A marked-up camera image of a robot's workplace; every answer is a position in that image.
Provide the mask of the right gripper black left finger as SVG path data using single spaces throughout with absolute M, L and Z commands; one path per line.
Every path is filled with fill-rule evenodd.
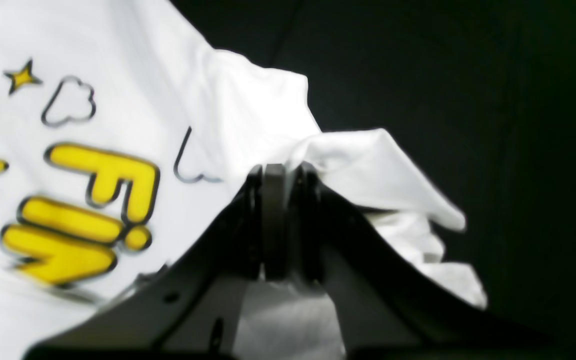
M 255 166 L 195 244 L 129 299 L 26 360 L 230 360 L 248 285 L 286 277 L 286 167 Z

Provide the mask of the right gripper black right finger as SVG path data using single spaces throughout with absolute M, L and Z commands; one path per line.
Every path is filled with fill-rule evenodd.
M 576 360 L 554 331 L 478 309 L 423 275 L 307 162 L 285 173 L 285 231 L 285 276 L 329 296 L 349 360 Z

